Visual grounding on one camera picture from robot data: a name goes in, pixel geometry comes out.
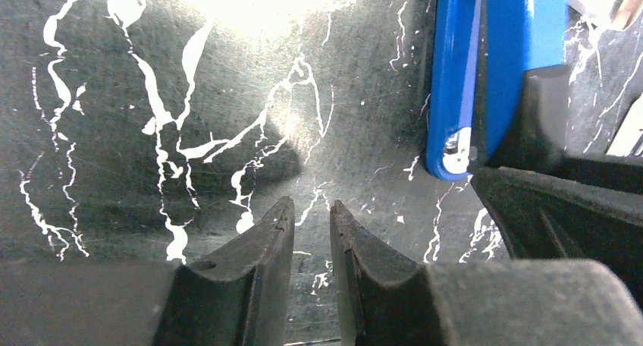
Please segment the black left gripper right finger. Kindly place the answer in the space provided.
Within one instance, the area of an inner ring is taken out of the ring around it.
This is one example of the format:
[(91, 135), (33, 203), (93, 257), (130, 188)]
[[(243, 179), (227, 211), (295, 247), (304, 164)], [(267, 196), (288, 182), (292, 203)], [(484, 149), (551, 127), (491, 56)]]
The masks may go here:
[(330, 211), (344, 345), (640, 345), (642, 313), (594, 260), (420, 264)]

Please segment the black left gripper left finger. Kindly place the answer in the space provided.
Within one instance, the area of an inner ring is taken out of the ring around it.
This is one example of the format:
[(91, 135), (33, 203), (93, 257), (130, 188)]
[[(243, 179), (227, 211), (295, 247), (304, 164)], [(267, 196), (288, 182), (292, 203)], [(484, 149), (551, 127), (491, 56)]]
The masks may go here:
[(281, 345), (294, 204), (189, 265), (4, 261), (3, 345)]

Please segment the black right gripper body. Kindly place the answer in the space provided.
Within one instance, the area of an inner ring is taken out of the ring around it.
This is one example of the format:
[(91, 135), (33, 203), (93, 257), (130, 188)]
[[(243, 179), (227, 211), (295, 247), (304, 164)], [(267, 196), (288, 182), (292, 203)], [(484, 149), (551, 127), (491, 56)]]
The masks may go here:
[(513, 259), (603, 263), (642, 300), (642, 160), (564, 151), (569, 68), (526, 71), (509, 130), (472, 179)]

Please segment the blue black stapler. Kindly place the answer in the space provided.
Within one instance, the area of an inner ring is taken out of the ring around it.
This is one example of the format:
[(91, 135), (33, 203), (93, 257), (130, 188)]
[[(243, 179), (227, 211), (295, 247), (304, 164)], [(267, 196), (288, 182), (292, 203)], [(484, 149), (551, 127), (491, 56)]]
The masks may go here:
[(543, 174), (564, 155), (566, 0), (437, 0), (425, 164)]

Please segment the white light-blue staple remover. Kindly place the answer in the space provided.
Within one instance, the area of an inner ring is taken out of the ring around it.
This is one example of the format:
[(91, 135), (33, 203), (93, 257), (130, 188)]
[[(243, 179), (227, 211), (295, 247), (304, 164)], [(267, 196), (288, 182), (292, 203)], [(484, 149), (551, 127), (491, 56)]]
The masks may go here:
[(606, 154), (642, 157), (642, 96), (639, 96), (628, 110)]

